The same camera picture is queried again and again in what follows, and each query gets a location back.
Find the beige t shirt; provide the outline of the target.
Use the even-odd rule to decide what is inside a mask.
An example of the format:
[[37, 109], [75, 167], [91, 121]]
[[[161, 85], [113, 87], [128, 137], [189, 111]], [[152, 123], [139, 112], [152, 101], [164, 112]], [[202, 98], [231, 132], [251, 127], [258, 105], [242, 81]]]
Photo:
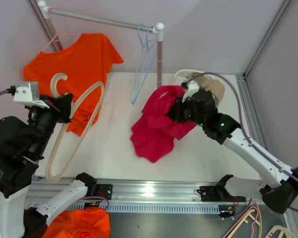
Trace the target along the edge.
[[199, 84], [200, 89], [211, 92], [215, 105], [218, 107], [224, 97], [225, 86], [219, 80], [213, 79], [207, 74], [193, 73], [192, 78]]

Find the magenta t shirt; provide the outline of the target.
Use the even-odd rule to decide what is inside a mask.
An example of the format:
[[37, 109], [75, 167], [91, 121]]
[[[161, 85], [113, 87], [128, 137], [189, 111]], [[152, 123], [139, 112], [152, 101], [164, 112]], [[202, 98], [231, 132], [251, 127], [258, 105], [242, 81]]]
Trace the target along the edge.
[[174, 148], [174, 140], [181, 140], [196, 124], [177, 123], [168, 115], [178, 97], [184, 95], [179, 85], [166, 85], [156, 89], [142, 109], [140, 119], [131, 127], [130, 140], [135, 154], [152, 163], [157, 162]]

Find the light blue wire hanger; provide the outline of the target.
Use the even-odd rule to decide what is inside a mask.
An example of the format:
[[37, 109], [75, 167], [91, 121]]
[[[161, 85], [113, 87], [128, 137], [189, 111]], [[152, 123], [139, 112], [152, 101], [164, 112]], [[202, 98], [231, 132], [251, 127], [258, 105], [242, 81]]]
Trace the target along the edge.
[[141, 75], [142, 75], [141, 70], [140, 70], [140, 60], [142, 58], [145, 45], [143, 44], [143, 40], [140, 36], [140, 28], [141, 27], [143, 27], [142, 23], [138, 25], [138, 29], [137, 29], [137, 35], [138, 35], [138, 38], [139, 38], [139, 41], [140, 41], [141, 52], [140, 52], [140, 54], [137, 58], [137, 65], [136, 65], [136, 71], [135, 71], [135, 76], [134, 76], [134, 86], [133, 86], [131, 96], [130, 96], [130, 102], [132, 103], [132, 105], [134, 105], [136, 100], [137, 100], [137, 91], [138, 91], [140, 78], [141, 78]]
[[144, 49], [146, 51], [145, 58], [144, 58], [144, 63], [143, 63], [143, 68], [142, 68], [142, 73], [144, 74], [143, 77], [143, 82], [146, 81], [149, 73], [152, 70], [153, 63], [155, 61], [155, 45], [157, 43], [156, 37], [153, 36], [152, 39], [149, 39], [149, 30], [147, 31], [146, 34], [146, 42], [144, 44]]

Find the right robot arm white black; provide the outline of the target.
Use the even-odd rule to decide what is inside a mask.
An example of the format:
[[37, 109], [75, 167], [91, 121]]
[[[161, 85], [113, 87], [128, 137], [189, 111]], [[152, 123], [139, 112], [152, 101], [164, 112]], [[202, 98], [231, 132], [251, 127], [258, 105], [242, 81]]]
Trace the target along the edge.
[[206, 136], [233, 151], [260, 175], [259, 180], [225, 175], [218, 183], [220, 200], [244, 196], [261, 200], [272, 211], [283, 214], [298, 196], [298, 167], [283, 163], [246, 134], [242, 124], [218, 112], [211, 93], [204, 89], [188, 90], [177, 97], [167, 113], [175, 122], [193, 122]]

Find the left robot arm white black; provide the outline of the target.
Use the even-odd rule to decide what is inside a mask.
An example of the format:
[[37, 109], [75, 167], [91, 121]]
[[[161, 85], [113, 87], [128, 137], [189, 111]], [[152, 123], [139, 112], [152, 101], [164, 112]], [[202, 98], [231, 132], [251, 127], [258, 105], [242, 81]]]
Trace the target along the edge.
[[25, 208], [32, 176], [56, 124], [71, 120], [72, 94], [40, 99], [47, 106], [29, 107], [27, 122], [12, 116], [0, 120], [0, 238], [41, 238], [71, 204], [97, 193], [96, 179], [81, 173], [45, 204]]

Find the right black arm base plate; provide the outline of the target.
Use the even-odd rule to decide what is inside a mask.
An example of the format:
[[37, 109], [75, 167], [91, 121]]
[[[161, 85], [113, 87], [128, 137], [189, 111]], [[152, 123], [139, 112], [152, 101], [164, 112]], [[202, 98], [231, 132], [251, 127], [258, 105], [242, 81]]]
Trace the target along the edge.
[[224, 187], [220, 186], [200, 186], [197, 189], [203, 202], [234, 202], [233, 196], [230, 195]]

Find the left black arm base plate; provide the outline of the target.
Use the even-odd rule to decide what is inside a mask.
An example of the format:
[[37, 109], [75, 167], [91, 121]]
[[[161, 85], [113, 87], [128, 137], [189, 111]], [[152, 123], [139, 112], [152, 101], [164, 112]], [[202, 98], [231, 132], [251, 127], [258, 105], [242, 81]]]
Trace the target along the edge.
[[112, 184], [97, 184], [87, 190], [85, 197], [99, 196], [111, 200], [113, 193]]

